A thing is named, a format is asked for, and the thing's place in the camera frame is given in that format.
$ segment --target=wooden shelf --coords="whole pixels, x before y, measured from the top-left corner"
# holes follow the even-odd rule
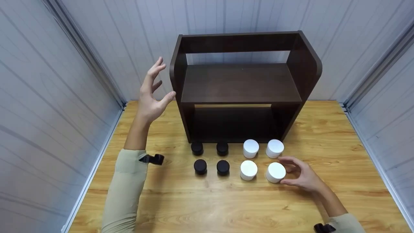
[[[188,65],[188,53],[287,51],[286,63]],[[188,142],[283,140],[322,73],[302,31],[179,35],[170,79]],[[270,104],[269,107],[196,107]]]
[[[269,138],[280,138],[270,107],[195,108],[190,135],[192,142],[203,143],[250,138],[267,143]]]
[[[182,103],[271,103],[302,99],[285,63],[187,67]]]

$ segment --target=metal frame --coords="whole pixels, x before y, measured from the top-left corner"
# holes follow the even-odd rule
[[[387,187],[388,191],[390,192],[392,198],[394,199],[397,207],[400,209],[402,216],[404,217],[405,221],[407,222],[408,226],[410,227],[411,231],[414,232],[414,218],[410,216],[406,206],[403,204],[400,196],[398,195],[396,189],[394,188],[391,180],[388,178],[387,174],[385,173],[384,169],[382,168],[380,162],[374,156],[374,151],[370,148],[368,143],[365,141],[364,138],[360,137],[361,132],[359,131],[354,119],[352,118],[352,114],[350,114],[346,107],[341,104],[342,109],[344,110],[345,115],[348,117],[349,122],[351,123],[352,127],[354,128],[356,134],[361,140],[362,145],[364,146],[365,150],[367,151],[369,157],[371,158],[375,168],[377,169],[378,173],[380,174],[381,179],[384,181],[385,186]]]
[[[42,0],[42,2],[53,15],[62,30],[66,33],[69,40],[78,50],[107,93],[113,97],[120,108],[124,107],[126,104],[125,97],[122,96],[119,91],[120,89],[113,79],[111,79],[111,76],[106,69],[104,69],[104,64],[100,62],[97,53],[94,53],[91,50],[92,46],[88,44],[86,38],[82,36],[80,28],[75,24],[64,4],[60,0]]]
[[[356,104],[371,90],[371,88],[384,76],[384,74],[394,65],[395,62],[407,51],[414,43],[414,20],[403,34],[397,38],[387,52],[382,56],[374,68],[367,74],[364,81],[349,95],[345,100],[344,106],[349,112]]]
[[[102,146],[101,150],[99,151],[99,155],[98,155],[98,157],[95,160],[95,163],[94,163],[94,165],[92,167],[92,170],[89,173],[89,176],[88,176],[88,178],[87,178],[87,180],[86,180],[86,182],[85,182],[85,184],[84,184],[84,186],[82,188],[82,191],[81,191],[78,199],[76,200],[76,203],[73,206],[73,209],[70,212],[70,215],[69,215],[69,217],[68,217],[65,225],[63,225],[63,227],[62,227],[62,229],[60,231],[61,233],[67,233],[69,231],[70,226],[72,225],[72,222],[75,219],[76,213],[78,212],[78,210],[80,208],[80,205],[82,204],[82,201],[83,201],[83,199],[84,199],[84,197],[86,195],[86,192],[88,191],[88,188],[89,188],[89,186],[92,183],[92,180],[93,180],[93,178],[95,176],[95,173],[98,170],[99,164],[102,161],[102,158],[103,158],[103,156],[105,154],[105,151],[106,151],[106,149],[107,149],[107,147],[109,145],[109,142],[112,139],[113,133],[115,132],[116,127],[118,126],[119,120],[121,119],[121,116],[124,113],[124,109],[125,108],[122,108],[122,109],[119,110],[118,117],[115,119],[114,123],[111,126],[111,131],[108,133],[108,135],[106,137],[106,140],[105,140],[106,143]]]

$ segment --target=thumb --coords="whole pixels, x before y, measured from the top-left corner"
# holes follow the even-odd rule
[[[162,98],[162,100],[159,101],[159,104],[161,105],[162,109],[165,109],[171,101],[173,101],[174,97],[176,96],[176,92],[170,92]]]
[[[289,186],[299,186],[296,179],[283,179],[280,181],[281,184],[286,184]]]

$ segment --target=corrugated wall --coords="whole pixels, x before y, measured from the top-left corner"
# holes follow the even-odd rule
[[[0,1],[0,232],[60,232],[119,111],[41,1]]]
[[[323,63],[311,99],[344,101],[409,25],[411,0],[62,0],[129,99],[178,34],[303,30]],[[189,56],[190,63],[283,62],[287,53]],[[160,74],[161,98],[172,90]]]
[[[370,155],[378,161],[414,220],[414,46],[350,113]]]

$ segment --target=beige sleeve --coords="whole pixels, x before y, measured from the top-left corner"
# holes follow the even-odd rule
[[[102,233],[134,232],[138,200],[147,177],[148,164],[139,159],[144,150],[122,149],[106,196],[102,217]]]
[[[361,224],[352,214],[330,217],[328,224],[336,229],[335,233],[365,233]]]

